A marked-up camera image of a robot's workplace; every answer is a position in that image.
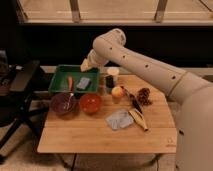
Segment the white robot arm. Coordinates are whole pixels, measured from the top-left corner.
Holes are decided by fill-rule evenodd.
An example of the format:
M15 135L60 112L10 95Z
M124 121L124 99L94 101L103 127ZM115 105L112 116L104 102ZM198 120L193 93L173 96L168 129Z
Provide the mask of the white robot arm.
M93 40L83 71L112 61L181 105L175 171L213 171L213 83L125 47L125 33L112 29Z

